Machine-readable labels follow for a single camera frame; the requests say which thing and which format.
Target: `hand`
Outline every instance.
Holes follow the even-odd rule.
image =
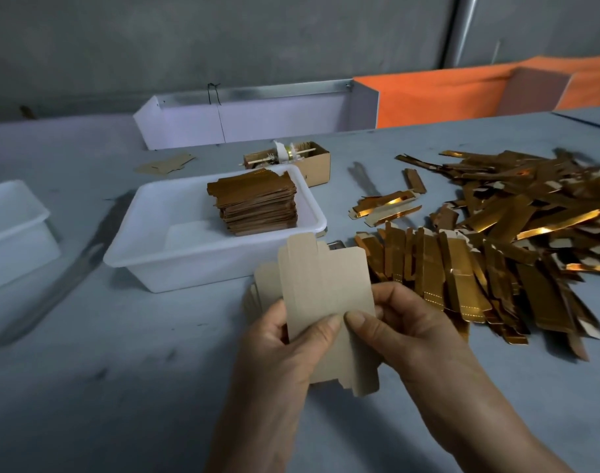
[[[342,318],[323,318],[288,345],[286,323],[287,309],[279,300],[243,336],[205,471],[284,471],[309,378]]]
[[[348,325],[398,372],[430,433],[463,469],[570,471],[532,436],[446,314],[396,282],[372,292],[383,320],[349,312]]]

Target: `left hand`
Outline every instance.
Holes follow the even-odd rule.
[[[342,316],[323,318],[288,345],[286,323],[279,300],[243,336],[207,472],[284,471],[309,379],[333,345]]]

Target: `orange fabric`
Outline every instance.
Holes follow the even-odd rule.
[[[512,71],[530,67],[573,74],[559,109],[600,106],[600,56],[546,58],[519,63],[355,78],[381,93],[377,127],[494,116]]]

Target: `right hand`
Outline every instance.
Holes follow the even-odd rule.
[[[462,467],[466,450],[492,466],[500,458],[485,457],[494,450],[538,443],[446,314],[396,282],[372,292],[383,320],[348,312],[346,322],[398,372],[430,433]]]

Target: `work table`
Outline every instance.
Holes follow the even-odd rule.
[[[374,231],[348,210],[367,195],[348,172],[365,166],[381,193],[403,189],[406,152],[441,163],[445,149],[552,157],[578,150],[600,163],[600,128],[537,113],[298,138],[332,153],[331,180],[312,188],[328,221],[327,242],[351,245]],[[128,115],[0,125],[0,182],[24,180],[51,211],[61,258],[0,288],[0,329],[28,308],[75,259],[127,190],[159,179],[133,170],[189,152],[197,159],[168,178],[242,169],[244,154],[270,140],[148,151]],[[457,186],[418,172],[428,193],[402,226],[419,226]],[[600,319],[600,276],[574,290]],[[27,337],[0,349],[0,472],[199,471],[223,403],[241,297],[252,278],[152,294],[125,269],[101,265]],[[530,429],[570,466],[600,472],[600,341],[575,361],[540,331],[509,346],[485,326],[470,345]],[[425,428],[398,375],[383,365],[381,389],[354,398],[336,383],[311,388],[290,473],[459,471]]]

